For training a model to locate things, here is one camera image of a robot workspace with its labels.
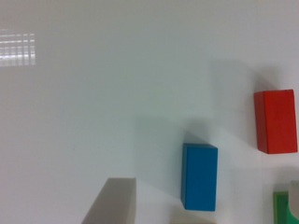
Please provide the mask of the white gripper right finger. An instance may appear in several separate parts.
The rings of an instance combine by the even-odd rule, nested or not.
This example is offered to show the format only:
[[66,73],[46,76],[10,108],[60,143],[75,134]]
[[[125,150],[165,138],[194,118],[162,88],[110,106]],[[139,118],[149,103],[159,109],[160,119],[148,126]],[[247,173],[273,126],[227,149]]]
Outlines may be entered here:
[[299,224],[299,181],[292,181],[290,184],[288,224]]

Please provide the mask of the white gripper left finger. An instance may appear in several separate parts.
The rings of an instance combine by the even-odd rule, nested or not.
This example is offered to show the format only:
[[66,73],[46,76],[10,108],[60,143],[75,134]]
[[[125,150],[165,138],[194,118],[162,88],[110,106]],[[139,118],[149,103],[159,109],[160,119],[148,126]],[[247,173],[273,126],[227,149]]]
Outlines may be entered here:
[[135,224],[136,179],[109,178],[81,224]]

